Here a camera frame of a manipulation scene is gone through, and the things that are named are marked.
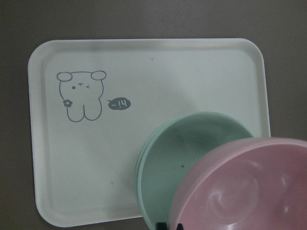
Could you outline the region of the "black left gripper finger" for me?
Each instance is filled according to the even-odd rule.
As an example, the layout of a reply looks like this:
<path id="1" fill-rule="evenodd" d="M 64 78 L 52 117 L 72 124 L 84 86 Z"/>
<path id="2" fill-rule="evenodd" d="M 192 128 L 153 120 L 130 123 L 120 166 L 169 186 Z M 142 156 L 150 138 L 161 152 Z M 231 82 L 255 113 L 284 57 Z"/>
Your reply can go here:
<path id="1" fill-rule="evenodd" d="M 167 230 L 167 223 L 166 222 L 157 222 L 155 225 L 156 230 Z"/>

